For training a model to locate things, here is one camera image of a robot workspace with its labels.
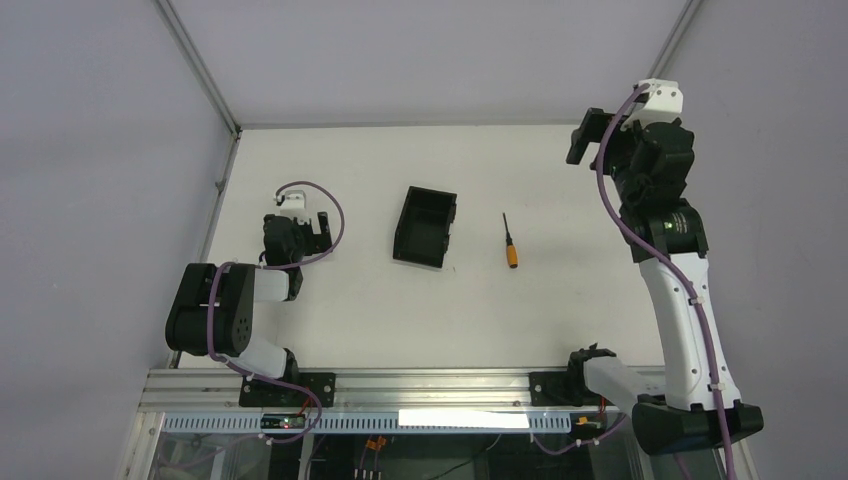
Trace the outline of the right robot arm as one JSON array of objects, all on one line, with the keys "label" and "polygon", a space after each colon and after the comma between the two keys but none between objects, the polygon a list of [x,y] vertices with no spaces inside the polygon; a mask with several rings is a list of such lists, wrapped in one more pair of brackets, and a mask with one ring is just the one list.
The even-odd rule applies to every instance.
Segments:
[{"label": "right robot arm", "polygon": [[590,167],[615,184],[621,205],[610,213],[626,228],[665,364],[665,384],[657,387],[615,353],[591,346],[571,354],[572,382],[622,410],[649,455],[716,449],[764,427],[761,408],[742,401],[724,359],[710,303],[705,228],[683,196],[694,139],[679,119],[626,128],[613,114],[591,108],[572,133],[566,156],[577,165],[589,144],[606,145]]}]

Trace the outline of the orange handle screwdriver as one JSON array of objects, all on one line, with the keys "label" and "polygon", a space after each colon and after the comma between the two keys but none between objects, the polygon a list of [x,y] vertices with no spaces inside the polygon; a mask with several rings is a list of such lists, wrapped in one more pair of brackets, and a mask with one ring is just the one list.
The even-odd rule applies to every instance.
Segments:
[{"label": "orange handle screwdriver", "polygon": [[512,239],[510,230],[509,230],[508,220],[507,220],[507,216],[506,216],[505,212],[502,213],[502,219],[503,219],[504,230],[505,230],[506,261],[507,261],[507,264],[508,264],[510,269],[517,269],[518,265],[519,265],[517,249],[514,245],[514,242],[513,242],[513,239]]}]

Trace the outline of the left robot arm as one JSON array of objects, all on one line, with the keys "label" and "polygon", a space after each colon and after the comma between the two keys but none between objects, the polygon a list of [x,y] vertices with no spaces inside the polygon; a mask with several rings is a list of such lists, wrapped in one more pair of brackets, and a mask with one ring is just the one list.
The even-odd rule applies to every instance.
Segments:
[{"label": "left robot arm", "polygon": [[257,303],[295,300],[303,284],[301,262],[332,246],[328,214],[310,219],[292,214],[263,218],[258,265],[234,263],[223,272],[210,263],[186,266],[165,327],[174,351],[219,358],[252,374],[297,384],[294,353],[253,332]]}]

